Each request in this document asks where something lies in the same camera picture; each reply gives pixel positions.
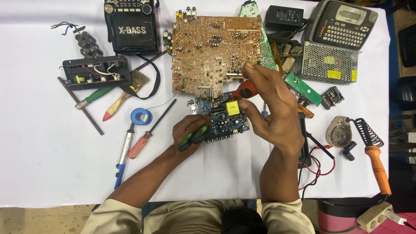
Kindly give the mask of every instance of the blue spool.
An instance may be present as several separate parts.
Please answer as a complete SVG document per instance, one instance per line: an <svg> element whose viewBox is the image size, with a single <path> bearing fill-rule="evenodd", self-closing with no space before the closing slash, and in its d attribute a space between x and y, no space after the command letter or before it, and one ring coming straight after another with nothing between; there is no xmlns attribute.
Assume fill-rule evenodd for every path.
<svg viewBox="0 0 416 234"><path fill-rule="evenodd" d="M130 118L135 125L145 126L152 122L153 115L148 110L137 108L131 113Z"/></svg>

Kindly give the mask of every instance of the beige shirt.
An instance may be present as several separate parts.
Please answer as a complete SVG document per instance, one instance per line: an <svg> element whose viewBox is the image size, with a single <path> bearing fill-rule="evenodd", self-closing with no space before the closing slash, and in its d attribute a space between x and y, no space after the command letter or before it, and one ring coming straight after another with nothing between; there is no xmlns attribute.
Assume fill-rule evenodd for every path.
<svg viewBox="0 0 416 234"><path fill-rule="evenodd" d="M221 214L244 207L241 200L169 202L144 218L143 234L220 234ZM311 234L311 221L301 211L300 199L291 203L263 204L268 234ZM81 234L140 234L141 209L106 200L89 217Z"/></svg>

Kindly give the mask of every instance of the power adapter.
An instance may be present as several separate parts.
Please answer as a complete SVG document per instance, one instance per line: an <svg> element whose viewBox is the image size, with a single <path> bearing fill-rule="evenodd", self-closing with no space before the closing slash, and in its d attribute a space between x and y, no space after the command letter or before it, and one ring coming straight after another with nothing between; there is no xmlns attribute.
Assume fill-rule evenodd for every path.
<svg viewBox="0 0 416 234"><path fill-rule="evenodd" d="M302 28L302 20L303 9L270 6L266 12L264 27L294 32Z"/></svg>

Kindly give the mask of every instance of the hand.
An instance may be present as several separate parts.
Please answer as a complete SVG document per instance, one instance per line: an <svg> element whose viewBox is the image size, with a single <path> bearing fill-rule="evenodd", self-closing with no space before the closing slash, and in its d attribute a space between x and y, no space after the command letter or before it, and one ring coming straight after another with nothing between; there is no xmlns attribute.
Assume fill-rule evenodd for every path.
<svg viewBox="0 0 416 234"><path fill-rule="evenodd" d="M297 99L275 70L246 62L243 77L252 80L261 98L269 106L267 118L248 100L238 101L253 125L256 135L275 145L283 156L299 157L305 138L300 129Z"/></svg>
<svg viewBox="0 0 416 234"><path fill-rule="evenodd" d="M198 130L200 127L207 123L210 123L211 117L203 115L187 115L183 120L177 123L173 127L173 154L181 159L187 159L189 156L195 153L201 143L192 144L187 150L183 152L178 151L179 144L185 139L186 136L192 132Z"/></svg>

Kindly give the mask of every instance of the workbench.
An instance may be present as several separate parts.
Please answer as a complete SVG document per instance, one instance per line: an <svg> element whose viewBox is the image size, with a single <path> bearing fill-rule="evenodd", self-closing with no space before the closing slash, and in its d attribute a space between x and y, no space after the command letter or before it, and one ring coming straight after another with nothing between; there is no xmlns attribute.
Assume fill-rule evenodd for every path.
<svg viewBox="0 0 416 234"><path fill-rule="evenodd" d="M185 1L163 0L159 7L161 32L172 28L175 11L195 6L198 15L237 16L242 0ZM264 17L269 5L302 8L308 18L316 2L298 0L257 1ZM103 129L100 136L85 115L77 110L57 77L65 77L59 67L62 61L82 58L71 32L62 36L65 27L50 29L51 25L68 21L86 26L105 56L114 55L107 42L102 1L21 0L2 3L0 39L2 79L0 98L0 207L54 207L75 204L99 204L113 191L117 172L116 164L121 152L130 113L136 108L151 108L156 119L172 101L171 57L164 55L155 64L161 71L161 86L148 100L130 98L110 120L101 119L121 95L114 89L89 105L86 109ZM367 42L359 54L357 82L337 85L345 100L331 110L310 105L315 113L306 119L307 131L327 144L325 131L338 115L364 118L386 143L381 148L381 160L388 168L388 115L389 115L389 32L385 11L378 19ZM300 41L300 34L295 37ZM130 56L130 68L144 63ZM150 77L150 83L139 92L147 97L153 89L155 71L148 66L141 70ZM331 84L306 81L318 93ZM232 91L237 83L224 84L224 91ZM75 91L84 99L93 90ZM124 178L146 166L173 143L172 128L186 115L191 114L187 101L194 95L177 94L172 110L154 130L153 137L140 155L127 162ZM259 96L251 99L259 109L263 101ZM134 142L153 125L136 126ZM350 162L340 154L341 149L329 151L336 158L335 170L321 176L315 186L308 187L306 198L371 197L379 193L364 144L354 126L353 140L357 146L351 151L355 160ZM315 146L309 140L310 148ZM272 146L253 131L214 143L203 143L199 150L179 165L163 182L151 201L178 201L204 199L259 198L259 175ZM322 172L332 168L332 160L321 150L313 155L322 163ZM310 183L315 175L304 170L301 186Z"/></svg>

